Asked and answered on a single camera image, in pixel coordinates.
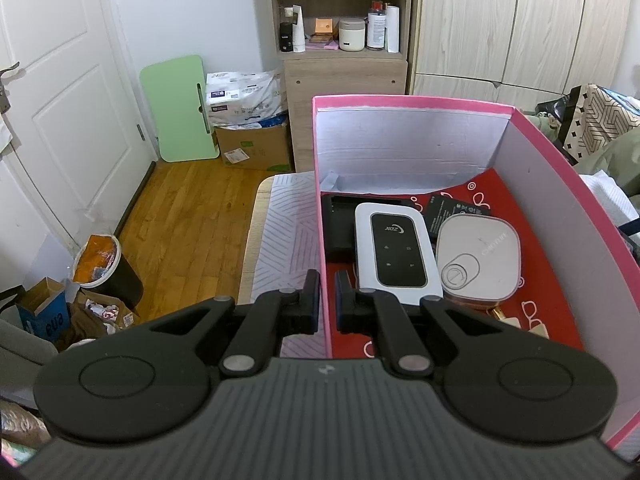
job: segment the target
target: wooden floor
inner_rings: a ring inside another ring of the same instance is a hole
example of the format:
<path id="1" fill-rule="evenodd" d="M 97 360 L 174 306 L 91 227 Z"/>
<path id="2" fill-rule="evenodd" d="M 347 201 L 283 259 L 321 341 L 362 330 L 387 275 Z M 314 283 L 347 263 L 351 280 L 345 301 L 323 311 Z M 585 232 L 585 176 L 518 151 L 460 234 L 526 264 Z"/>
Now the wooden floor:
<path id="1" fill-rule="evenodd" d="M 158 163 L 120 235 L 145 287 L 136 307 L 143 320 L 238 296 L 255 195 L 272 174 L 226 168 L 220 158 Z"/>

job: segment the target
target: blue box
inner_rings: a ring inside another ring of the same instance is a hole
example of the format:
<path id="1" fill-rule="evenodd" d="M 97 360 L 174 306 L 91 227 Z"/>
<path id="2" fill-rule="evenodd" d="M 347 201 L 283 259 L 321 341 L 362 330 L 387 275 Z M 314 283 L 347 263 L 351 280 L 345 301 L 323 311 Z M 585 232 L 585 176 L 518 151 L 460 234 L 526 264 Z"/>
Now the blue box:
<path id="1" fill-rule="evenodd" d="M 65 286 L 50 278 L 30 288 L 16 302 L 22 326 L 39 338 L 55 342 L 71 327 Z"/>

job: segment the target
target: white door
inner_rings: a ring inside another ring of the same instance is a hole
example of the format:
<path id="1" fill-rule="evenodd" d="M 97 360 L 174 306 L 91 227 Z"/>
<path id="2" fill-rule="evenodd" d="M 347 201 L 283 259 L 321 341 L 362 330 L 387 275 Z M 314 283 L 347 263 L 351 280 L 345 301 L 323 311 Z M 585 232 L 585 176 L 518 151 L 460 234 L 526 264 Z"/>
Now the white door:
<path id="1" fill-rule="evenodd" d="M 518 0 L 503 83 L 562 92 L 584 0 Z"/>
<path id="2" fill-rule="evenodd" d="M 422 0 L 415 71 L 500 81 L 516 0 Z"/>
<path id="3" fill-rule="evenodd" d="M 584 0 L 582 25 L 564 93 L 578 85 L 610 86 L 625 41 L 631 0 Z"/>
<path id="4" fill-rule="evenodd" d="M 466 79 L 463 77 L 416 74 L 414 95 L 454 97 L 456 99 L 473 99 L 493 103 L 498 95 L 498 91 L 490 81 Z"/>
<path id="5" fill-rule="evenodd" d="M 152 160 L 118 74 L 100 0 L 0 0 L 5 120 L 20 162 L 83 244 L 116 227 Z"/>

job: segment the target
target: patterned bag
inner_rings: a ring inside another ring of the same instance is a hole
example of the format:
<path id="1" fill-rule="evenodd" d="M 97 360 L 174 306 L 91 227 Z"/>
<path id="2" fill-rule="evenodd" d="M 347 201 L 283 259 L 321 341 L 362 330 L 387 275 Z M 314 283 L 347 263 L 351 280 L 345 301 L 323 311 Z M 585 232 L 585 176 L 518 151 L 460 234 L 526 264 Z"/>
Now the patterned bag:
<path id="1" fill-rule="evenodd" d="M 640 108 L 635 103 L 613 90 L 588 84 L 572 90 L 559 140 L 580 162 L 636 126 L 640 126 Z"/>

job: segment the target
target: white cabinet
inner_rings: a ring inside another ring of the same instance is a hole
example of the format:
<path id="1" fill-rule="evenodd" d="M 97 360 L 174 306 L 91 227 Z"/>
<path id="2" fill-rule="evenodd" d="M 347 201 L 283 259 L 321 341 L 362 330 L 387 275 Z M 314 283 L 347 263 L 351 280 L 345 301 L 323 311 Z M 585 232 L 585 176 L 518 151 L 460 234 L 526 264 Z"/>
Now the white cabinet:
<path id="1" fill-rule="evenodd" d="M 612 83 L 630 0 L 416 0 L 415 5 L 413 94 L 533 110 L 575 86 Z"/>
<path id="2" fill-rule="evenodd" d="M 629 1 L 584 1 L 582 25 L 565 93 L 585 83 L 611 85 L 625 39 Z"/>
<path id="3" fill-rule="evenodd" d="M 532 112 L 538 103 L 545 103 L 560 98 L 560 94 L 534 90 L 533 88 L 523 88 L 522 86 L 500 85 L 496 102 L 504 105 L 511 105 Z"/>
<path id="4" fill-rule="evenodd" d="M 493 102 L 498 96 L 498 91 L 490 81 L 416 74 L 414 95 L 456 97 L 459 99 Z"/>
<path id="5" fill-rule="evenodd" d="M 415 71 L 500 81 L 515 7 L 516 0 L 422 0 Z"/>
<path id="6" fill-rule="evenodd" d="M 518 0 L 503 82 L 561 92 L 584 0 Z"/>

